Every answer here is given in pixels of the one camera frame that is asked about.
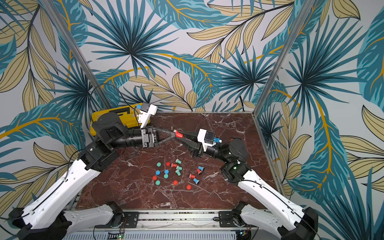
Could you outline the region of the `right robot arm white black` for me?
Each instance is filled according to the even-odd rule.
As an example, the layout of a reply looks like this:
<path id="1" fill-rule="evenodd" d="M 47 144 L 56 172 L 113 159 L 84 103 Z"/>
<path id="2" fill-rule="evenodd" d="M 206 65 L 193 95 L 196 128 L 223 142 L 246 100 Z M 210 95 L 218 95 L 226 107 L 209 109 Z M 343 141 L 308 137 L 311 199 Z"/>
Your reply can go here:
<path id="1" fill-rule="evenodd" d="M 303 207 L 288 200 L 267 184 L 246 162 L 248 152 L 241 139 L 227 143 L 206 144 L 188 136 L 178 138 L 194 157 L 207 155 L 223 161 L 221 173 L 228 183 L 238 186 L 258 200 L 267 212 L 245 202 L 232 210 L 233 221 L 238 226 L 258 227 L 281 240 L 313 240 L 317 235 L 319 215 L 311 207 Z"/>

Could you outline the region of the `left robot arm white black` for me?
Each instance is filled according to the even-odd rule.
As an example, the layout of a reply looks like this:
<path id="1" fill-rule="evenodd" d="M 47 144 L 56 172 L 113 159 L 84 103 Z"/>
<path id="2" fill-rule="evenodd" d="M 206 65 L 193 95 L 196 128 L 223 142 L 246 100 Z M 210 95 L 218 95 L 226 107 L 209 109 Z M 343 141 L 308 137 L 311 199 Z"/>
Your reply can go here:
<path id="1" fill-rule="evenodd" d="M 116 159 L 120 148 L 154 148 L 166 140 L 158 140 L 159 133 L 168 134 L 167 140 L 182 137 L 177 131 L 147 127 L 150 113 L 139 116 L 140 128 L 128 128 L 119 114 L 108 112 L 101 115 L 92 127 L 96 137 L 79 154 L 67 172 L 44 194 L 24 208 L 9 213 L 12 225 L 19 228 L 20 240 L 61 240 L 74 232 L 95 226 L 120 228 L 124 212 L 114 202 L 79 212 L 64 211 L 64 207 L 77 193 L 106 170 Z"/>

